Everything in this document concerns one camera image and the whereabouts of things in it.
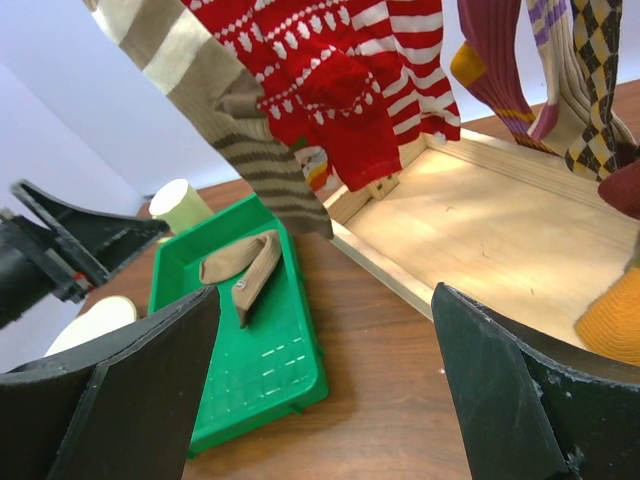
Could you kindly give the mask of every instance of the wooden frame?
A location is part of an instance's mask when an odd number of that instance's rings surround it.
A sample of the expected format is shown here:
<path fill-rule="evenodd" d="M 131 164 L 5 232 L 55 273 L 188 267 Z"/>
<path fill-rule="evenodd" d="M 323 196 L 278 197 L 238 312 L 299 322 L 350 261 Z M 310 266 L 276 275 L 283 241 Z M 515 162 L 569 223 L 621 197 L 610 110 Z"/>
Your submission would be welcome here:
<path fill-rule="evenodd" d="M 475 132 L 400 153 L 398 177 L 325 202 L 334 245 L 429 319 L 444 281 L 583 347 L 572 325 L 622 273 L 637 222 L 561 158 Z"/>

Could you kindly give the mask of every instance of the green tray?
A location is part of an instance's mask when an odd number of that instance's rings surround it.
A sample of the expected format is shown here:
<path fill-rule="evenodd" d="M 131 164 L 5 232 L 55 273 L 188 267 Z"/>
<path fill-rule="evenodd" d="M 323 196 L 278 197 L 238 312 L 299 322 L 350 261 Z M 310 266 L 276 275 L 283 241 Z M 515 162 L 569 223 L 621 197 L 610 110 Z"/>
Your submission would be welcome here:
<path fill-rule="evenodd" d="M 189 458 L 280 417 L 301 413 L 329 393 L 293 240 L 255 195 L 159 248 L 149 313 L 198 289 L 200 262 L 211 252 L 274 228 L 280 233 L 282 258 L 252 307 L 249 327 L 239 328 L 231 301 L 231 286 L 241 274 L 218 285 L 220 328 Z"/>

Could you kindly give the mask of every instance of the red knit fabric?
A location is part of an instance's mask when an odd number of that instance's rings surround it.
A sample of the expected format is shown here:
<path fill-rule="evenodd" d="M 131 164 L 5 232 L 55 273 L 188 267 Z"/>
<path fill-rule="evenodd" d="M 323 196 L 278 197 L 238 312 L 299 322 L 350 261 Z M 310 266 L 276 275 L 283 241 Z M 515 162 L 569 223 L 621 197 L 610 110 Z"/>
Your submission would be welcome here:
<path fill-rule="evenodd" d="M 381 84 L 397 143 L 420 132 L 460 139 L 460 114 L 440 66 L 442 4 L 349 0 L 358 59 Z"/>
<path fill-rule="evenodd" d="M 616 210 L 640 220 L 640 161 L 605 178 L 598 186 L 598 194 Z"/>
<path fill-rule="evenodd" d="M 182 1 L 261 82 L 274 136 L 323 147 L 352 191 L 400 171 L 380 87 L 344 53 L 355 42 L 345 0 Z"/>

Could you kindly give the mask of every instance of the brown wooden surface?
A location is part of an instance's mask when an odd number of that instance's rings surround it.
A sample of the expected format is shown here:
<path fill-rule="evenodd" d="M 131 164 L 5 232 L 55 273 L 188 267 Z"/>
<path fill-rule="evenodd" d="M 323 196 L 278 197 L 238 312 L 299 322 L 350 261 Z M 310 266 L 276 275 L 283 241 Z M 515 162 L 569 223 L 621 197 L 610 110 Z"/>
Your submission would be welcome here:
<path fill-rule="evenodd" d="M 640 132 L 623 85 L 617 113 Z M 465 127 L 510 139 L 495 118 Z M 205 189 L 214 211 L 250 193 L 242 181 Z M 296 240 L 330 396 L 188 462 L 184 479 L 469 479 L 433 325 L 329 242 Z M 87 306 L 107 295 L 131 298 L 145 315 L 155 249 L 146 252 Z"/>

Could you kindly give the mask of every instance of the white cup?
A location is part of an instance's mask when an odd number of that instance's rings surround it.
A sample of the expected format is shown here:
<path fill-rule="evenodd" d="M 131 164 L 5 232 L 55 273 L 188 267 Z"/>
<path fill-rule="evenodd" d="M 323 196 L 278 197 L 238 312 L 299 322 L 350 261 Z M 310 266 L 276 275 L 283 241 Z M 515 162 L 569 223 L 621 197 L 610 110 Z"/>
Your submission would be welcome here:
<path fill-rule="evenodd" d="M 153 218 L 164 220 L 178 235 L 213 215 L 213 210 L 184 178 L 172 180 L 155 194 L 149 204 Z"/>

